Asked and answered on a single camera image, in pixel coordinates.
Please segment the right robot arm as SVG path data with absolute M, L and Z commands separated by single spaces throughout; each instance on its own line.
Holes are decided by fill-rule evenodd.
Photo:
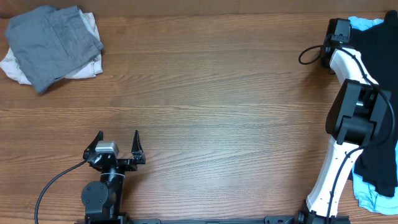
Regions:
M 391 93 L 369 75 L 351 34 L 349 20 L 330 19 L 324 43 L 318 46 L 318 59 L 335 72 L 341 88 L 326 118 L 330 142 L 324 163 L 295 223 L 349 223 L 348 217 L 337 215 L 346 180 L 363 150 L 375 144 L 385 113 L 394 114 Z

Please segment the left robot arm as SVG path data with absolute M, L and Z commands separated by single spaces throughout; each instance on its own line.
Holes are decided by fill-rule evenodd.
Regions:
M 139 164 L 146 163 L 139 132 L 134 133 L 131 158 L 120 159 L 115 141 L 104 141 L 100 131 L 83 153 L 90 167 L 101 172 L 99 181 L 92 181 L 81 193 L 85 206 L 85 223 L 132 223 L 126 212 L 121 211 L 126 172 L 134 172 Z

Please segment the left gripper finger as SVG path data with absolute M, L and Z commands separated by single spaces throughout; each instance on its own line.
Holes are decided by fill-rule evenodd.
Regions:
M 95 152 L 95 148 L 97 144 L 103 140 L 104 134 L 102 131 L 99 131 L 94 140 L 90 143 L 90 145 L 84 150 L 83 157 L 89 157 L 91 153 Z
M 145 158 L 145 154 L 144 154 L 144 151 L 141 146 L 141 141 L 140 141 L 138 130 L 135 130 L 135 133 L 134 133 L 131 154 L 133 155 L 133 157 L 135 159 L 144 159 Z

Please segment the black polo shirt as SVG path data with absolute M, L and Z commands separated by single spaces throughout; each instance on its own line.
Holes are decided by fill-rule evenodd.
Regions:
M 372 28 L 355 30 L 353 43 L 370 76 L 380 88 L 391 92 L 390 102 L 397 117 L 397 12 L 387 12 L 384 22 Z M 373 185 L 386 197 L 393 197 L 397 187 L 396 144 L 397 128 L 384 144 L 365 149 L 354 167 L 363 184 Z

